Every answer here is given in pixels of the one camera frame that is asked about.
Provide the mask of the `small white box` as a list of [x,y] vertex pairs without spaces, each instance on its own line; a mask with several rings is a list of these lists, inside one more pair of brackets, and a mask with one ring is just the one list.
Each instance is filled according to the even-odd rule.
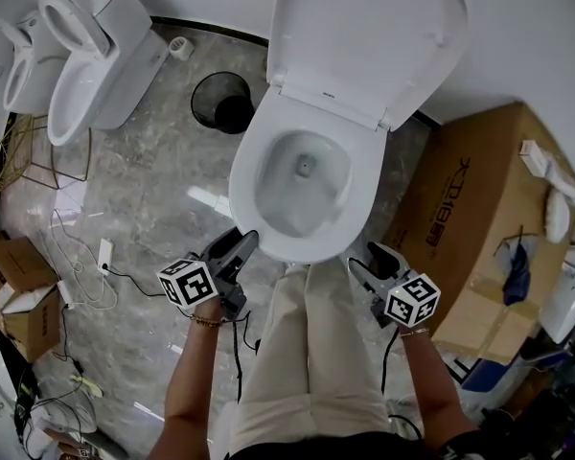
[[545,178],[549,167],[549,159],[535,140],[523,140],[519,157],[534,177]]

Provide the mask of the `large cardboard box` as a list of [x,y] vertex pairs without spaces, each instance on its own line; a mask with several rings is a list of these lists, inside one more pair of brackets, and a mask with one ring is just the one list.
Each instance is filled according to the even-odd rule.
[[[521,142],[535,140],[566,171],[571,165],[524,103],[510,103],[433,132],[384,236],[441,290],[426,321],[447,351],[510,362],[535,328],[561,273],[568,239],[545,236],[551,187],[530,174]],[[518,242],[528,254],[526,299],[506,307],[502,288]]]

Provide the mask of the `person's beige trousers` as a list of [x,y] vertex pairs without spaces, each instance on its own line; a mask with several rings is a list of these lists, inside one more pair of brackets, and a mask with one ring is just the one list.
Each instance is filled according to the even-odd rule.
[[290,269],[274,289],[229,452],[389,432],[380,385],[338,259]]

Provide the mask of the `open small cardboard box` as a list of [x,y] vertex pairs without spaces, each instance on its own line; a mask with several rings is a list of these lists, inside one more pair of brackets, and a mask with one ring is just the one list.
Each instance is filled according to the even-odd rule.
[[58,276],[26,238],[0,232],[0,332],[33,363],[60,341]]

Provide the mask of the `dark blue cloth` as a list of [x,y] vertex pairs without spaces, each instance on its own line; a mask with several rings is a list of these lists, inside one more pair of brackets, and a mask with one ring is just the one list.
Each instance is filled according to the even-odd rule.
[[516,253],[511,260],[511,269],[502,288],[503,302],[506,307],[523,302],[528,294],[531,282],[528,254],[519,241]]

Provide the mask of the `person's right forearm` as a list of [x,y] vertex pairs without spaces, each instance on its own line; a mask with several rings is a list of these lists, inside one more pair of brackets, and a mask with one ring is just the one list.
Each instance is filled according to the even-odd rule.
[[428,331],[404,326],[399,329],[423,421],[425,443],[438,450],[451,439],[477,430],[461,407],[449,370]]

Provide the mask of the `black mesh waste bin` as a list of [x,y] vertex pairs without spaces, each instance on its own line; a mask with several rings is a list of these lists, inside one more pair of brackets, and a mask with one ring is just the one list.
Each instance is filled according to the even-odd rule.
[[201,125],[225,134],[244,133],[255,114],[248,83],[227,71],[205,77],[195,87],[190,105]]

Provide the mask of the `small white slotted cup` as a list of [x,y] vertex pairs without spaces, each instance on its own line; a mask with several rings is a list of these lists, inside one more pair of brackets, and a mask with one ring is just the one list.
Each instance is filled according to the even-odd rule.
[[177,36],[169,43],[171,56],[181,61],[187,61],[194,50],[194,43],[184,36]]

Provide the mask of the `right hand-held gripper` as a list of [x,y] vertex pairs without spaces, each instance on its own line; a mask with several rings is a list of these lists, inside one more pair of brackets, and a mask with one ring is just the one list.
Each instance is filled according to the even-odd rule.
[[[383,329],[390,323],[413,328],[426,321],[437,309],[441,290],[424,273],[403,266],[402,255],[381,243],[369,241],[370,267],[356,258],[348,259],[348,269],[357,282],[374,294],[371,313]],[[382,280],[378,277],[390,277]]]

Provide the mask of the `blue and white flat box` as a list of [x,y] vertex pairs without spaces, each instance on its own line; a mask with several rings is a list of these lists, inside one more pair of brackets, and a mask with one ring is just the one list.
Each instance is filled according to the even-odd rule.
[[459,392],[501,394],[523,375],[523,361],[518,356],[509,364],[463,356],[446,356],[444,361]]

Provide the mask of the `person's black shirt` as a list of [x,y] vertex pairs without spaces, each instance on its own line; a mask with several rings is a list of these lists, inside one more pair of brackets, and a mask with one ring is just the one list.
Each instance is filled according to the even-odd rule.
[[393,433],[318,437],[295,443],[258,444],[227,460],[507,460],[501,443],[481,430],[458,435],[434,449]]

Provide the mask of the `person's left forearm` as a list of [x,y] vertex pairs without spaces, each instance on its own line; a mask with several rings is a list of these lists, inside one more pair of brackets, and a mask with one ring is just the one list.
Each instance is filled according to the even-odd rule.
[[195,308],[195,319],[167,390],[164,426],[149,460],[210,459],[207,432],[222,317],[217,300]]

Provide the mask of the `white power adapter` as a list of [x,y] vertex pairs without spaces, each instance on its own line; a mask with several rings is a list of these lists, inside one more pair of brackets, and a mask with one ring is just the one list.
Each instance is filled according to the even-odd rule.
[[75,307],[76,303],[67,284],[63,280],[59,280],[57,282],[57,289],[64,303],[65,308],[68,310],[72,310]]

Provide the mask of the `small rounded white toilet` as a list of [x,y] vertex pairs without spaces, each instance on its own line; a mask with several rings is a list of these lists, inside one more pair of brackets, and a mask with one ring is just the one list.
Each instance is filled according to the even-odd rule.
[[28,12],[15,24],[0,19],[0,31],[14,50],[4,108],[17,114],[46,114],[69,50],[54,37],[39,10]]

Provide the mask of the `white toilet seat and lid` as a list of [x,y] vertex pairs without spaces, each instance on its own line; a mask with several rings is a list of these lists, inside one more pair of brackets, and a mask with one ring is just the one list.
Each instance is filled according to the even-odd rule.
[[266,79],[370,129],[399,128],[467,43],[465,0],[275,0]]

